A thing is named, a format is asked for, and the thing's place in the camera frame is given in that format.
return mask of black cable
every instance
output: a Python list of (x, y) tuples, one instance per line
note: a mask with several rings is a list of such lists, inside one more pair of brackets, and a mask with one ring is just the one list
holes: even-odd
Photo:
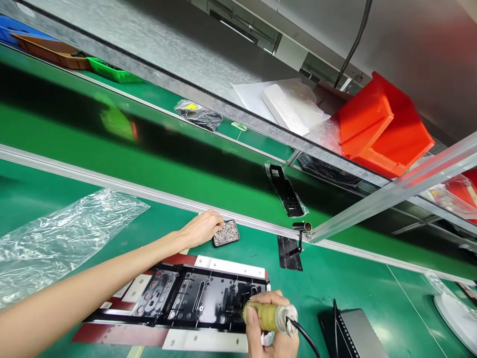
[(336, 79), (336, 82), (334, 83), (334, 88), (338, 86), (339, 80), (341, 79), (341, 77), (343, 77), (344, 70), (346, 70), (346, 67), (349, 64), (351, 57), (353, 57), (353, 54), (359, 45), (361, 36), (363, 35), (366, 24), (368, 23), (369, 12), (371, 11), (372, 4), (373, 4), (373, 0), (366, 0), (366, 5), (364, 6), (364, 14), (363, 14), (363, 18), (361, 19), (361, 25), (359, 26), (358, 35), (356, 36), (356, 40), (354, 40), (353, 46), (351, 47), (351, 50), (349, 51), (348, 57), (346, 57), (346, 60), (344, 60), (343, 66), (341, 66), (341, 70), (339, 71), (338, 78)]
[(303, 337), (305, 337), (305, 339), (308, 341), (308, 343), (310, 344), (310, 346), (312, 346), (312, 349), (313, 351), (315, 352), (315, 354), (317, 355), (317, 358), (319, 358), (319, 352), (318, 352), (318, 348), (316, 347), (316, 345), (313, 343), (313, 340), (311, 339), (311, 337), (308, 335), (308, 333), (304, 330), (304, 328), (297, 322), (297, 321), (294, 321), (290, 318), (287, 317), (287, 320), (290, 321), (290, 323), (292, 325), (294, 325), (297, 330), (302, 334)]
[(338, 307), (336, 306), (336, 299), (333, 299), (333, 317), (334, 317), (334, 343), (336, 344), (336, 358), (338, 358), (338, 320), (337, 318)]

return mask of small black bracket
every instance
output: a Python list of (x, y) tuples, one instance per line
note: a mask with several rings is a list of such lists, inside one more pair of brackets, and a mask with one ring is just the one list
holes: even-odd
[(293, 249), (288, 253), (288, 256), (293, 256), (295, 254), (301, 254), (302, 253), (302, 236), (303, 236), (303, 230), (300, 230), (299, 233), (299, 240), (298, 240), (298, 247)]
[(293, 230), (297, 230), (299, 232), (299, 240), (298, 240), (298, 247), (291, 250), (288, 253), (288, 256), (292, 256), (295, 254), (301, 254), (302, 253), (302, 238), (303, 238), (303, 232), (310, 232), (312, 230), (312, 225), (310, 223), (307, 223), (305, 221), (302, 221), (301, 223), (293, 223), (292, 225)]

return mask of left hand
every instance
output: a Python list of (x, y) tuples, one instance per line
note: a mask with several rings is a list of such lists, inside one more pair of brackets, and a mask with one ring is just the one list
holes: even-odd
[(207, 210), (193, 218), (177, 233), (185, 250), (209, 241), (223, 227), (223, 217), (217, 211)]

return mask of right hand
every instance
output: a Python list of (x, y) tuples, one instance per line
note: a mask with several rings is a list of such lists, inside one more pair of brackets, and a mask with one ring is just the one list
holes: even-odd
[(180, 251), (209, 241), (223, 227), (224, 219), (217, 211), (207, 210), (197, 215), (177, 232), (181, 242)]
[[(271, 303), (275, 305), (288, 306), (290, 301), (283, 297), (282, 291), (270, 291), (259, 293), (250, 298), (252, 302)], [(262, 346), (260, 336), (262, 331), (258, 323), (257, 311), (247, 307), (247, 340), (248, 358), (296, 358), (298, 354), (298, 331), (295, 331), (293, 338), (283, 333), (275, 333), (273, 344), (269, 347)]]

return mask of white plastic block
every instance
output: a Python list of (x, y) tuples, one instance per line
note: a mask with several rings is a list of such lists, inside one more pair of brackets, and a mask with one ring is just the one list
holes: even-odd
[(303, 124), (280, 86), (271, 85), (266, 88), (262, 99), (278, 124), (300, 136), (308, 134), (308, 128)]

